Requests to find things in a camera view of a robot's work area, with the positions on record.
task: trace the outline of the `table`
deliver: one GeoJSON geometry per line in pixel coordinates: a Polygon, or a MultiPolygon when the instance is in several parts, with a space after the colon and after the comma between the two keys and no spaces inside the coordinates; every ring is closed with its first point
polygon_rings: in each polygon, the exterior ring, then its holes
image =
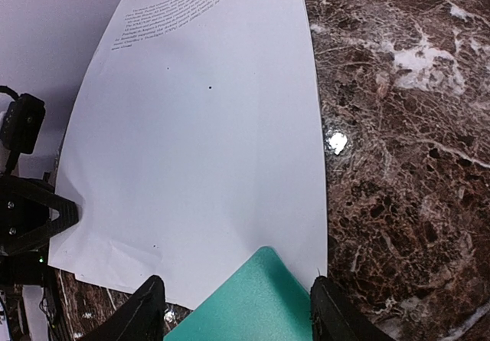
{"type": "MultiPolygon", "coordinates": [[[[395,339],[490,338],[490,0],[306,4],[328,275],[395,339]]],[[[128,297],[57,275],[74,339],[128,297]]]]}

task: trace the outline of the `brown marble surface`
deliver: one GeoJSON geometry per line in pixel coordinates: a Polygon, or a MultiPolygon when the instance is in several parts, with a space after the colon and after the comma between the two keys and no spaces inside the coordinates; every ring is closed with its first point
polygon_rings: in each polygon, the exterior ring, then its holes
{"type": "MultiPolygon", "coordinates": [[[[329,276],[395,339],[490,339],[490,0],[306,4],[329,276]]],[[[70,274],[60,282],[74,335],[127,297],[70,274]]]]}

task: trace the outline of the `white wall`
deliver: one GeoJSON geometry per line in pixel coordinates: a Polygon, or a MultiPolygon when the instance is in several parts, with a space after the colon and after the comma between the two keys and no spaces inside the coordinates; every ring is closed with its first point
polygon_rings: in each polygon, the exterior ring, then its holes
{"type": "MultiPolygon", "coordinates": [[[[46,102],[22,176],[53,169],[85,70],[119,0],[0,0],[0,84],[46,102]]],[[[0,97],[0,110],[10,100],[0,97]]]]}

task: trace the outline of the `paper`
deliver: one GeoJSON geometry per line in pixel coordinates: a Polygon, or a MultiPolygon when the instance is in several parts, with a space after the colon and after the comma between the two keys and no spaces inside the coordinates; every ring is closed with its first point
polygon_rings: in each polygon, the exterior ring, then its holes
{"type": "Polygon", "coordinates": [[[90,63],[57,175],[80,223],[49,265],[194,309],[259,247],[309,289],[326,192],[304,0],[122,0],[90,63]]]}

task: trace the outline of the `marble countertop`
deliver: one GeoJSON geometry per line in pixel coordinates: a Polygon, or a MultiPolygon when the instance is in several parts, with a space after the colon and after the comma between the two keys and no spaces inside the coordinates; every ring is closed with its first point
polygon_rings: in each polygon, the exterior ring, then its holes
{"type": "MultiPolygon", "coordinates": [[[[395,339],[490,339],[490,0],[305,1],[328,275],[395,339]]],[[[63,279],[73,331],[126,299],[63,279]]]]}

